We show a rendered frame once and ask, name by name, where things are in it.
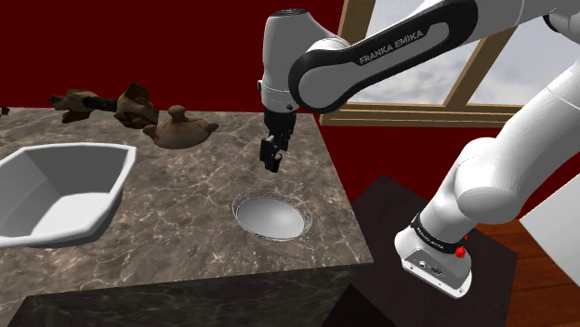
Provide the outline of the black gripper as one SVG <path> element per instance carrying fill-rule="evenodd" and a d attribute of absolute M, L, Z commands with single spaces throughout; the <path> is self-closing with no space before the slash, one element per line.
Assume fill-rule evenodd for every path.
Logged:
<path fill-rule="evenodd" d="M 279 150 L 288 150 L 288 143 L 294 133 L 296 119 L 296 111 L 276 112 L 268 109 L 264 110 L 264 124 L 269 129 L 269 136 L 261 139 L 259 160 L 272 173 L 279 171 L 283 158 Z"/>

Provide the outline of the silver round plate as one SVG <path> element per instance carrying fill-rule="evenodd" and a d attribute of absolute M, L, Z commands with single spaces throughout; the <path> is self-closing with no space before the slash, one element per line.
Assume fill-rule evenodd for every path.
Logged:
<path fill-rule="evenodd" d="M 243 230 L 268 242 L 300 238 L 313 220 L 302 200 L 275 189 L 246 190 L 232 201 L 231 210 Z"/>

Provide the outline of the brown clay lidded pot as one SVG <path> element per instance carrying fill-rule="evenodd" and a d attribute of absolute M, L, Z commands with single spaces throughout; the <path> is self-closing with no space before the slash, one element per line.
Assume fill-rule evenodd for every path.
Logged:
<path fill-rule="evenodd" d="M 159 147 L 170 150 L 187 149 L 205 142 L 219 124 L 204 118 L 188 116 L 181 105 L 168 108 L 170 119 L 158 125 L 147 125 L 142 132 Z"/>

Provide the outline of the brown and black figure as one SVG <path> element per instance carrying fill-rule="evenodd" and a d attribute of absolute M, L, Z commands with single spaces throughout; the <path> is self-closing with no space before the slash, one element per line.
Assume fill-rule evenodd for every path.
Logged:
<path fill-rule="evenodd" d="M 118 98 L 103 98 L 88 89 L 69 89 L 64 96 L 53 95 L 48 100 L 56 111 L 63 111 L 64 124 L 88 119 L 93 111 L 112 112 L 123 126 L 134 129 L 158 124 L 159 119 L 149 91 L 137 83 L 131 83 Z"/>

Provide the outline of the marble counter block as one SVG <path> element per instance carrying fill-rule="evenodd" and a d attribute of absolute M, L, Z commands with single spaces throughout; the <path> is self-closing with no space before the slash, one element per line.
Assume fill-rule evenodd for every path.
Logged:
<path fill-rule="evenodd" d="M 59 249 L 0 250 L 0 327 L 322 327 L 373 258 L 314 118 L 299 114 L 278 173 L 258 159 L 256 112 L 209 112 L 218 130 L 186 150 L 157 147 L 107 112 L 0 117 L 0 157 L 23 146 L 97 141 L 137 159 L 107 231 Z M 312 218 L 290 242 L 244 231 L 232 203 L 273 189 Z"/>

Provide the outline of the wooden framed window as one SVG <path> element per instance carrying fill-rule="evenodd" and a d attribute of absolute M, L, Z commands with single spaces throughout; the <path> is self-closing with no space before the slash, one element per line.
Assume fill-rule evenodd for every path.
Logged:
<path fill-rule="evenodd" d="M 578 57 L 579 45 L 532 20 L 370 86 L 319 122 L 500 127 Z"/>

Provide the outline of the dark robot stand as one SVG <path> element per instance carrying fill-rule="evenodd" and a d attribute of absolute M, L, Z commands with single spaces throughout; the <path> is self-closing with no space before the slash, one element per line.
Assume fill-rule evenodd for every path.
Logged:
<path fill-rule="evenodd" d="M 459 299 L 405 271 L 394 237 L 426 200 L 380 176 L 352 205 L 374 259 L 361 269 L 321 327 L 506 327 L 517 255 L 472 230 L 472 284 Z"/>

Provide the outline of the white angular bowl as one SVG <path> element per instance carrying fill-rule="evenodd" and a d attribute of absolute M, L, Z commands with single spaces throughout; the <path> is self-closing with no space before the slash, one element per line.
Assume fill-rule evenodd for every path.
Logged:
<path fill-rule="evenodd" d="M 22 147 L 0 160 L 0 248 L 92 242 L 122 201 L 137 148 L 113 143 Z"/>

